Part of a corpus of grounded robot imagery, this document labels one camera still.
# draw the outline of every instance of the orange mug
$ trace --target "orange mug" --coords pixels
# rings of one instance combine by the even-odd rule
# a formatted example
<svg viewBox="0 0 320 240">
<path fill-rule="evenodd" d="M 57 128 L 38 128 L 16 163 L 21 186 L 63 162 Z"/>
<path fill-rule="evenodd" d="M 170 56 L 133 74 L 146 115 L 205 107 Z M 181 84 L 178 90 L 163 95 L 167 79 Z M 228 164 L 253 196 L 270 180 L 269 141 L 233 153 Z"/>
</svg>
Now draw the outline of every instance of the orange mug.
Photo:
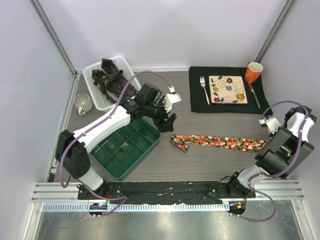
<svg viewBox="0 0 320 240">
<path fill-rule="evenodd" d="M 250 61 L 245 71 L 244 80 L 247 83 L 252 84 L 255 80 L 258 79 L 258 77 L 261 75 L 261 72 L 263 70 L 264 70 L 264 67 L 260 63 Z"/>
</svg>

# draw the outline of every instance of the green plastic tray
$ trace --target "green plastic tray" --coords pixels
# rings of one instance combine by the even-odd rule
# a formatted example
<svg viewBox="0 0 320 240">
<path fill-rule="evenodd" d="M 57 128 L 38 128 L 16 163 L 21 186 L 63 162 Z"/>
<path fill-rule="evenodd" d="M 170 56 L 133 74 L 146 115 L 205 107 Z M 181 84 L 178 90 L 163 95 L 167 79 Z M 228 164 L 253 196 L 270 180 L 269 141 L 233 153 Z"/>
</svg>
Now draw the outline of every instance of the green plastic tray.
<svg viewBox="0 0 320 240">
<path fill-rule="evenodd" d="M 160 132 L 137 119 L 102 140 L 91 155 L 117 180 L 123 180 L 160 140 Z"/>
</svg>

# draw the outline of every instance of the knife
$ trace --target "knife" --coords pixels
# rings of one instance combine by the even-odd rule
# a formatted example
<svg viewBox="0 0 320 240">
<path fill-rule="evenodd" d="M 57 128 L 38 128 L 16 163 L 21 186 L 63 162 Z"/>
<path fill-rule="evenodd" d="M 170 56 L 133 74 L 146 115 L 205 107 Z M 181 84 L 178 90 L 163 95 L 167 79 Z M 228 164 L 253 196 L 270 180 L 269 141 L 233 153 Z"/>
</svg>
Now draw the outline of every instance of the knife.
<svg viewBox="0 0 320 240">
<path fill-rule="evenodd" d="M 260 108 L 261 108 L 260 103 L 259 103 L 259 101 L 258 101 L 258 98 L 257 98 L 257 95 L 256 95 L 256 93 L 255 93 L 254 87 L 252 86 L 251 83 L 249 83 L 249 88 L 250 88 L 250 91 L 253 93 L 253 96 L 254 96 L 256 105 L 257 105 L 258 108 L 260 109 Z"/>
</svg>

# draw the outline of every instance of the black placemat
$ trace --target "black placemat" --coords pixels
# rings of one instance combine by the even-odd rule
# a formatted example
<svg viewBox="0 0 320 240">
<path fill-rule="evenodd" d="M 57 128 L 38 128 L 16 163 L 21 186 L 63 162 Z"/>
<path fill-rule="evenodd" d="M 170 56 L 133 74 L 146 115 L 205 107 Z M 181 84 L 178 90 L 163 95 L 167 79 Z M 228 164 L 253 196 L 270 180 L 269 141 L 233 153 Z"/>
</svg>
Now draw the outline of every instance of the black placemat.
<svg viewBox="0 0 320 240">
<path fill-rule="evenodd" d="M 254 95 L 245 81 L 246 67 L 205 67 L 192 66 L 189 69 L 189 87 L 191 111 L 196 113 L 247 113 L 262 114 L 270 105 L 266 100 L 261 76 L 252 84 L 261 108 L 258 108 Z M 200 85 L 200 77 L 205 79 L 205 87 L 208 96 L 209 76 L 242 76 L 247 97 L 247 104 L 214 104 L 208 105 L 203 87 Z"/>
</svg>

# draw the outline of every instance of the metal floor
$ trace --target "metal floor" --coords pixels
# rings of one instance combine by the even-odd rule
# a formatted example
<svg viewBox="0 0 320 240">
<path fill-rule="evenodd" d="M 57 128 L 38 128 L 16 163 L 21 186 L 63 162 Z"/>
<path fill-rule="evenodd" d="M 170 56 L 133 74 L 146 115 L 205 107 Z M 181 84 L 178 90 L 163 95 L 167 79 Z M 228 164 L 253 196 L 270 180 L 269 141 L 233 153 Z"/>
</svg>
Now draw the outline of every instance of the metal floor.
<svg viewBox="0 0 320 240">
<path fill-rule="evenodd" d="M 266 222 L 250 222 L 225 211 L 128 212 L 87 219 L 86 212 L 44 212 L 36 240 L 303 240 L 291 201 L 276 201 L 277 214 Z M 244 216 L 266 218 L 267 200 L 249 201 Z"/>
</svg>

